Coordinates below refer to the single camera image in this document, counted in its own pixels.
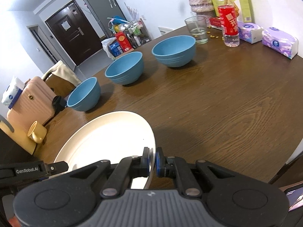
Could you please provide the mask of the blue bowl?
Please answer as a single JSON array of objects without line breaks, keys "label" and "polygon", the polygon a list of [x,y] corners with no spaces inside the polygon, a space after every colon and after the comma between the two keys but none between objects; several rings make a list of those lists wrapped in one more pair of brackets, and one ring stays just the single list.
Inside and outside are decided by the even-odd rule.
[{"label": "blue bowl", "polygon": [[162,40],[152,48],[156,60],[171,68],[188,64],[196,53],[196,40],[189,35],[178,35]]},{"label": "blue bowl", "polygon": [[67,107],[76,111],[86,112],[99,101],[101,88],[96,77],[91,77],[78,85],[69,95]]},{"label": "blue bowl", "polygon": [[144,61],[142,52],[130,52],[108,66],[105,76],[120,85],[132,84],[142,75]]}]

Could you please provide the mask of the yellow ceramic mug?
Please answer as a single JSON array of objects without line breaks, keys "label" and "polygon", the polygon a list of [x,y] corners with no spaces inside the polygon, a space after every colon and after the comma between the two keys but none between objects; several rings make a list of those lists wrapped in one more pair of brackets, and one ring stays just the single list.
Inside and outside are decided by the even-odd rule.
[{"label": "yellow ceramic mug", "polygon": [[27,136],[37,144],[41,144],[46,137],[46,134],[47,129],[38,121],[35,121],[29,128]]}]

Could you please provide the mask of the pink ribbed suitcase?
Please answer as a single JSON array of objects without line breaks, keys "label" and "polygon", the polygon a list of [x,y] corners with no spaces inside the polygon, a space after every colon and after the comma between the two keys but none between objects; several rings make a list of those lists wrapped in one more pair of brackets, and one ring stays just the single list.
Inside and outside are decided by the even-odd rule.
[{"label": "pink ribbed suitcase", "polygon": [[54,117],[52,101],[55,97],[55,93],[40,77],[34,77],[26,84],[17,101],[8,111],[8,122],[25,132],[35,121],[42,125],[46,124]]}]

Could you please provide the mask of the white blue tissue pack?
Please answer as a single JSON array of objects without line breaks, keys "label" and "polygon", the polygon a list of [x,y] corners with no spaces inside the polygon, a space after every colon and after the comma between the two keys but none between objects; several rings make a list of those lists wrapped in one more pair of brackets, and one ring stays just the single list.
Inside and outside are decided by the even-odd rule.
[{"label": "white blue tissue pack", "polygon": [[12,109],[18,98],[20,97],[25,84],[19,79],[14,78],[8,85],[6,91],[2,96],[2,104],[4,104],[9,109]]}]

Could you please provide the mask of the black cylindrical cup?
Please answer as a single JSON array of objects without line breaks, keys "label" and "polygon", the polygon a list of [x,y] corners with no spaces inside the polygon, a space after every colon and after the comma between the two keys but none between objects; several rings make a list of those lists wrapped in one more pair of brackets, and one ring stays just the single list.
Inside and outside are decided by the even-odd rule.
[{"label": "black cylindrical cup", "polygon": [[62,96],[55,96],[52,101],[54,116],[57,116],[67,106],[67,101]]}]

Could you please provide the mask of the wooden chair with beige cloth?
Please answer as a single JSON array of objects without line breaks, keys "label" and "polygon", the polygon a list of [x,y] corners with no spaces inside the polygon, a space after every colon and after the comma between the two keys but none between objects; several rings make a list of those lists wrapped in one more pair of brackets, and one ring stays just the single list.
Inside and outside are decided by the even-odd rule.
[{"label": "wooden chair with beige cloth", "polygon": [[77,75],[61,60],[53,65],[42,76],[42,80],[57,95],[67,97],[74,89],[82,83]]}]

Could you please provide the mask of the blue carton box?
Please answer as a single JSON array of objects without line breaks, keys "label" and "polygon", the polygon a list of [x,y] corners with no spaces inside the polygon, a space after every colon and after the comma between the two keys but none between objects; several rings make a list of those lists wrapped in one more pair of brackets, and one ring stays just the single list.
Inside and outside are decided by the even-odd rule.
[{"label": "blue carton box", "polygon": [[117,40],[115,40],[114,42],[112,42],[109,46],[108,49],[110,51],[110,53],[113,55],[114,58],[116,58],[117,56],[123,54],[123,50],[120,46],[120,44],[118,43]]}]

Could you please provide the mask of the red gift box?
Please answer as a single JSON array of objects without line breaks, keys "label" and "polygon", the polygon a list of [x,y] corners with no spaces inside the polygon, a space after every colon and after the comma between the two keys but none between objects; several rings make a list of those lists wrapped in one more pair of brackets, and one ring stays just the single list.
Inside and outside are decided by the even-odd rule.
[{"label": "red gift box", "polygon": [[128,40],[128,37],[124,34],[124,32],[116,33],[115,37],[123,52],[128,52],[133,49],[131,43]]}]

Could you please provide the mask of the white plastic bag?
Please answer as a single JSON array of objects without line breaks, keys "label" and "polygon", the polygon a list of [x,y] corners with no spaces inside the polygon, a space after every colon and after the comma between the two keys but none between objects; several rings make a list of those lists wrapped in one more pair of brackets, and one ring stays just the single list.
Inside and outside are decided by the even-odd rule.
[{"label": "white plastic bag", "polygon": [[109,46],[114,43],[116,41],[116,38],[115,37],[110,37],[110,38],[107,38],[107,39],[104,39],[101,41],[101,44],[102,44],[102,47],[103,47],[103,50],[106,52],[107,56],[110,58],[110,59],[114,59],[115,57],[112,55],[110,49],[109,49]]}]

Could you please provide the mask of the white leaning board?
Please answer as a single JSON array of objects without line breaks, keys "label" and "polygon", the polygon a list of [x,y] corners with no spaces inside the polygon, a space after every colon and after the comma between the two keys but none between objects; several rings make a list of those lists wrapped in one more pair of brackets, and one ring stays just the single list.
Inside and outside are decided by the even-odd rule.
[{"label": "white leaning board", "polygon": [[172,31],[174,31],[174,30],[171,29],[171,28],[162,27],[162,26],[159,26],[158,29],[159,29],[161,35],[165,35],[165,34],[167,34],[167,33],[170,33],[170,32],[172,32]]}]

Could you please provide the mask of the red label water bottle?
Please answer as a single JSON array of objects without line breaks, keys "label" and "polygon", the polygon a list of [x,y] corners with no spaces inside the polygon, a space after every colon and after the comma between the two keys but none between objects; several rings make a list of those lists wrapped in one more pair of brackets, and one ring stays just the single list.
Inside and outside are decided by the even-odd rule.
[{"label": "red label water bottle", "polygon": [[226,46],[234,48],[240,44],[237,9],[232,0],[217,0],[217,8],[222,28],[223,42]]}]

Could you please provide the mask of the clear drinking glass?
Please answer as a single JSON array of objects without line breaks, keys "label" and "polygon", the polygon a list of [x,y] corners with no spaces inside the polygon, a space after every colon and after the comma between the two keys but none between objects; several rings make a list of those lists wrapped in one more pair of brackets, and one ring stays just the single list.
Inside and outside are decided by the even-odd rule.
[{"label": "clear drinking glass", "polygon": [[192,16],[185,19],[185,24],[191,36],[196,40],[196,44],[208,42],[206,17],[202,15]]}]

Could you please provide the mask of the red cigarette box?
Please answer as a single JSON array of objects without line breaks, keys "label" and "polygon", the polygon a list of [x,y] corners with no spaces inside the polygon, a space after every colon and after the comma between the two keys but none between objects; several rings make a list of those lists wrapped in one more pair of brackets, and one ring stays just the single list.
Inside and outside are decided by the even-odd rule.
[{"label": "red cigarette box", "polygon": [[218,30],[222,30],[222,25],[220,21],[220,17],[211,17],[209,19],[210,27]]}]

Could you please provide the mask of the dark brown entrance door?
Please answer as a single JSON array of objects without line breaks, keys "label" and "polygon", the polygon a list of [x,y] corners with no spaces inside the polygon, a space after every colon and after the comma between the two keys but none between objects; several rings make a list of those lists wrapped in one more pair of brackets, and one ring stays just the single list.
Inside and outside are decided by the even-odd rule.
[{"label": "dark brown entrance door", "polygon": [[102,48],[99,36],[75,0],[49,17],[46,24],[77,66]]}]

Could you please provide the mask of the far purple tissue pack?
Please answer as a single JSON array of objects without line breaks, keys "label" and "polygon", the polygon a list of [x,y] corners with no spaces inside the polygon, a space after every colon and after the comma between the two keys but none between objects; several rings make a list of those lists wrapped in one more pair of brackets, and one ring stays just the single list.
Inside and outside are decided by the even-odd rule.
[{"label": "far purple tissue pack", "polygon": [[254,23],[243,23],[238,21],[239,38],[250,44],[262,41],[263,27]]}]

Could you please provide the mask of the purple tissue pack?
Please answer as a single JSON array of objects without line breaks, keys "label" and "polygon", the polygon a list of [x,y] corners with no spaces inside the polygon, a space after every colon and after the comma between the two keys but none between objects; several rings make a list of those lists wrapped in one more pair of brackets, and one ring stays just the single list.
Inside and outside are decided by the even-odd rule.
[{"label": "purple tissue pack", "polygon": [[274,27],[262,31],[262,44],[289,59],[298,54],[298,39]]},{"label": "purple tissue pack", "polygon": [[254,23],[243,23],[238,21],[239,38],[250,44],[262,41],[263,27]]}]

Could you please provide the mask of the pink marbled vase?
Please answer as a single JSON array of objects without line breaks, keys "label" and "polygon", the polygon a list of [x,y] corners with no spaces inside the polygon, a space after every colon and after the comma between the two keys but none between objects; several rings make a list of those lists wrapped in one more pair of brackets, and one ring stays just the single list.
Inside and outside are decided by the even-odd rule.
[{"label": "pink marbled vase", "polygon": [[212,0],[189,0],[189,3],[192,12],[196,13],[198,17],[204,17],[209,27],[209,19],[215,17],[215,8]]}]

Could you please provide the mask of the near purple tissue pack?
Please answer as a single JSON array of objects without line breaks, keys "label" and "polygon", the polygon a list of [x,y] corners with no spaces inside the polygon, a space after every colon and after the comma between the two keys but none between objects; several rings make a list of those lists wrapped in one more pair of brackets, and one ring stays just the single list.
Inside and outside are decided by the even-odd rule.
[{"label": "near purple tissue pack", "polygon": [[274,27],[262,31],[262,44],[289,59],[298,54],[298,39]]}]

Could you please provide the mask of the grey refrigerator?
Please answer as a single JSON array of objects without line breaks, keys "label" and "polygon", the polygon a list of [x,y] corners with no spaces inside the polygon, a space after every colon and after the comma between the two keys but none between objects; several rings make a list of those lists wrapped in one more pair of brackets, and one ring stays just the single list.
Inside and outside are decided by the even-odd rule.
[{"label": "grey refrigerator", "polygon": [[116,0],[84,0],[84,3],[87,5],[106,37],[112,35],[108,27],[110,18],[119,16],[126,20]]}]

